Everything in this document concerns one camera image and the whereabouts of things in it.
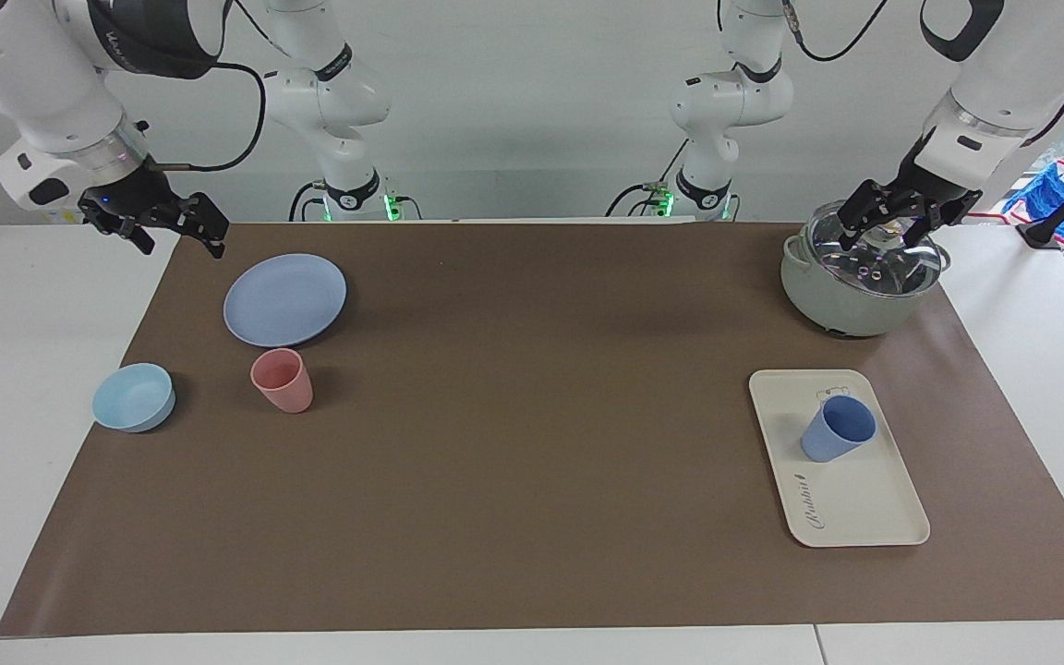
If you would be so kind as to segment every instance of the white table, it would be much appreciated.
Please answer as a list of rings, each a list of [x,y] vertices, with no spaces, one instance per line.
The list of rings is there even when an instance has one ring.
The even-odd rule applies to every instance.
[[[89,228],[0,228],[0,615],[143,318],[154,256]],[[1009,228],[936,238],[943,285],[1064,495],[1064,260]],[[1051,353],[1035,358],[1032,349]],[[1064,621],[0,641],[0,662],[1064,662]]]

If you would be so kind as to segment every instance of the blue plate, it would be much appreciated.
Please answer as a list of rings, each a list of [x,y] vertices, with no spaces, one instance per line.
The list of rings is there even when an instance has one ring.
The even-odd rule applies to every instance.
[[[283,254],[233,282],[225,326],[254,347],[292,347],[323,332],[346,300],[347,280],[336,265],[314,254]]]
[[[111,430],[153,430],[174,409],[174,387],[163,367],[148,362],[109,376],[93,397],[93,417]]]

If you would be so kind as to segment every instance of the pot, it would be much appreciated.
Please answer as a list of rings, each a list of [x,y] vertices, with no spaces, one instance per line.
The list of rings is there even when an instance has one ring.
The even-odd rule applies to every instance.
[[[829,333],[883,335],[905,323],[950,268],[946,249],[929,238],[908,248],[898,219],[871,228],[852,249],[841,248],[843,201],[820,206],[782,248],[782,289],[795,307]]]

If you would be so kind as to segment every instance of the bowl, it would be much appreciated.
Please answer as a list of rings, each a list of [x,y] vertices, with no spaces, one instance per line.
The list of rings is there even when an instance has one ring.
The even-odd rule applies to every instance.
[[[144,362],[109,376],[93,397],[93,417],[111,430],[155,429],[174,409],[174,387],[163,367]]]

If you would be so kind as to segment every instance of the white tray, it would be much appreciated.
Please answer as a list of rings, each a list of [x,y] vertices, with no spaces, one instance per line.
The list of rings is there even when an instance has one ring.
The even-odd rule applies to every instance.
[[[765,369],[750,395],[791,534],[808,547],[917,546],[930,521],[909,479],[878,396],[851,369]],[[799,438],[828,397],[868,404],[878,434],[832,462],[812,462]]]

